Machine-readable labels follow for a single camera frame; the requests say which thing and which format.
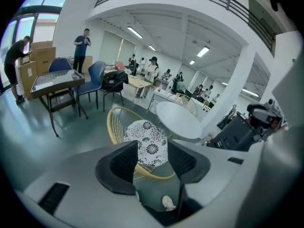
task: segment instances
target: fluorescent light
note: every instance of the fluorescent light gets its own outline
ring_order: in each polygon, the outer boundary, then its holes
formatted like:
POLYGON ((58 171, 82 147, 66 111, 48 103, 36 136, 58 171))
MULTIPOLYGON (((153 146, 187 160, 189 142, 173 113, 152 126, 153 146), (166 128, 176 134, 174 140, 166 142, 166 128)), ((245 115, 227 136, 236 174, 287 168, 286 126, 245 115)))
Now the fluorescent light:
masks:
POLYGON ((150 47, 153 51, 156 51, 152 46, 148 45, 148 47, 150 47))
POLYGON ((209 51, 208 47, 204 47, 199 53, 198 53, 198 57, 202 57, 206 52, 209 51))
POLYGON ((246 93, 248 93, 248 94, 251 94, 251 95, 253 95, 253 96, 255 96, 255 97, 260 97, 258 94, 253 93, 253 92, 251 92, 251 91, 249 91, 249 90, 242 89, 242 91, 244 91, 244 92, 246 92, 246 93))
POLYGON ((254 95, 255 97, 260 97, 258 94, 253 93, 253 92, 250 92, 250 91, 248 91, 248 90, 246 90, 246 89, 242 89, 242 90, 243 90, 244 92, 248 93, 248 94, 254 95))
POLYGON ((130 31, 132 31, 135 35, 137 35, 140 39, 143 38, 143 37, 142 37, 140 34, 138 34, 132 27, 128 26, 128 29, 129 29, 130 31))

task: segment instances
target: man in black shirt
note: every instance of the man in black shirt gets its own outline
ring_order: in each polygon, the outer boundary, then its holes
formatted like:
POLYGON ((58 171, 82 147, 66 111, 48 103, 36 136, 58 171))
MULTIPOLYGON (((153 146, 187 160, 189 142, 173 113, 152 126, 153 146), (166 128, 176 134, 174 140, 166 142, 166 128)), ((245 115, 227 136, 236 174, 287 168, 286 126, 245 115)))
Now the man in black shirt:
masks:
POLYGON ((77 38, 74 41, 75 48, 75 54, 74 54, 74 65, 73 69, 77 70, 80 74, 82 73, 82 65, 86 58, 86 47, 91 46, 90 38, 88 37, 90 35, 90 30, 87 28, 84 30, 84 33, 82 36, 77 36, 77 38))
POLYGON ((23 40, 15 42, 8 50, 4 60, 4 72, 9 79, 11 91, 16 99, 16 104, 20 104, 25 101, 22 95, 17 93, 17 76, 15 71, 15 61, 19 57, 28 56, 31 52, 23 53, 24 47, 29 43, 30 37, 25 36, 23 40))

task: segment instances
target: floor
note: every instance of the floor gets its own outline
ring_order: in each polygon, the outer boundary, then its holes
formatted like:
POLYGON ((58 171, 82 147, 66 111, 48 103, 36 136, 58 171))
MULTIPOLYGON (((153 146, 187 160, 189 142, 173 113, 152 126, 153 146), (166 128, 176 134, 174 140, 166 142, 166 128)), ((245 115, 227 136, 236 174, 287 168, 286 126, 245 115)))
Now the floor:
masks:
MULTIPOLYGON (((91 102, 86 95, 80 97, 89 116, 87 120, 83 114, 78 117, 72 107, 54 113, 59 138, 55 136, 49 115, 39 100, 29 100, 16 106, 10 90, 0 96, 0 161, 13 188, 22 191, 65 158, 111 144, 106 118, 111 108, 122 106, 121 99, 118 94, 115 97, 108 95, 103 113, 102 93, 98 94, 99 110, 96 109, 95 94, 91 94, 91 102)), ((152 123, 157 121, 156 115, 125 98, 124 104, 152 123)), ((169 176, 173 169, 166 163, 153 173, 169 176)), ((178 201, 179 180, 176 176, 166 181, 142 178, 135 180, 134 184, 141 203, 157 211, 164 211, 161 204, 163 195, 169 195, 175 204, 178 201)))

